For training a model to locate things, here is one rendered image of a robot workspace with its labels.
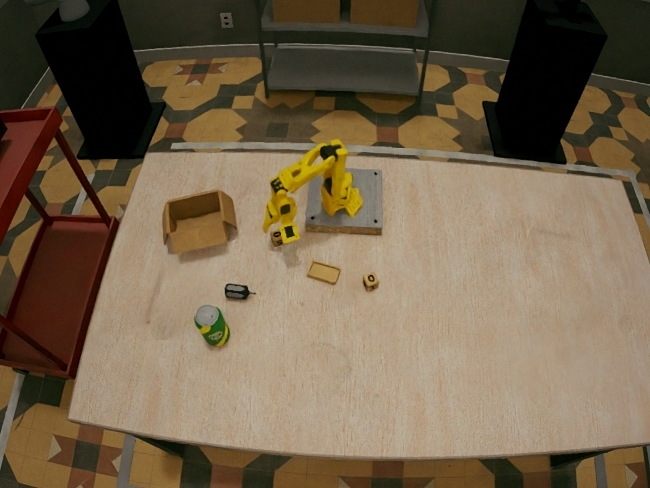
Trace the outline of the green soda can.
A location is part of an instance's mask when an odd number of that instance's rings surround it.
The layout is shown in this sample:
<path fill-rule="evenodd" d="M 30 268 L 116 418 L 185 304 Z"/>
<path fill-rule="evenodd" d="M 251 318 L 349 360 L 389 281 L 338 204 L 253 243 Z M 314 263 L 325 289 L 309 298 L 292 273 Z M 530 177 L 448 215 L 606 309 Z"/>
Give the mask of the green soda can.
<path fill-rule="evenodd" d="M 219 347 L 229 340 L 230 330 L 220 309 L 216 308 L 211 304 L 200 306 L 194 321 L 205 341 L 211 346 Z"/>

